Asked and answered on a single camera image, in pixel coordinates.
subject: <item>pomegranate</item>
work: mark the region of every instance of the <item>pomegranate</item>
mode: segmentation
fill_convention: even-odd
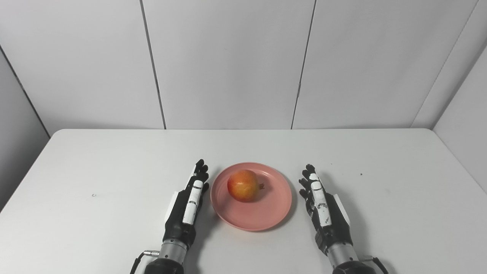
[[[251,202],[257,197],[264,184],[257,182],[257,175],[250,170],[239,170],[233,173],[227,182],[228,192],[240,202]]]

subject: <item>cable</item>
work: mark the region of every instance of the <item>cable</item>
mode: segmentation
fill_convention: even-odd
[[[135,273],[135,270],[137,270],[137,266],[139,266],[140,260],[142,259],[143,256],[144,256],[144,253],[142,252],[139,255],[139,257],[135,259],[135,261],[133,262],[133,265],[132,265],[132,270],[130,270],[130,274]]]
[[[389,271],[387,271],[386,267],[380,262],[379,258],[374,257],[372,258],[372,262],[374,262],[384,274],[389,274]]]

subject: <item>white wall panel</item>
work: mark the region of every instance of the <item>white wall panel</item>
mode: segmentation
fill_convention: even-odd
[[[138,0],[2,0],[0,43],[51,134],[163,128]]]
[[[410,127],[476,2],[318,0],[294,128]]]
[[[167,128],[289,129],[314,0],[144,0]]]
[[[487,50],[448,105],[434,131],[487,191]]]
[[[48,136],[0,52],[0,211]]]
[[[487,39],[487,0],[479,0],[412,127],[432,128],[458,90]]]

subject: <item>robotic hand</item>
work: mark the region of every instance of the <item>robotic hand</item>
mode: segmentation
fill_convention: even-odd
[[[325,191],[315,167],[308,164],[302,172],[300,195],[306,202],[306,210],[316,229],[318,248],[328,256],[333,274],[375,274],[375,270],[358,260],[350,236],[350,221],[338,195]],[[387,274],[387,270],[375,257],[368,257]]]
[[[203,202],[203,195],[209,188],[208,166],[199,160],[191,172],[186,188],[174,194],[174,205],[165,224],[165,233],[160,251],[144,251],[134,263],[135,272],[143,255],[157,257],[150,262],[144,274],[184,274],[183,261],[186,252],[196,237],[194,222]]]

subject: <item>white table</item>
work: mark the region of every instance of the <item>white table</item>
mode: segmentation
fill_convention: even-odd
[[[206,195],[188,274],[330,274],[297,195],[307,163],[340,195],[359,255],[391,274],[485,270],[487,195],[429,130],[62,130],[0,214],[0,273],[128,273],[159,249],[169,199],[199,158],[210,182],[237,162],[272,166],[294,201],[284,224],[252,233],[219,220]]]

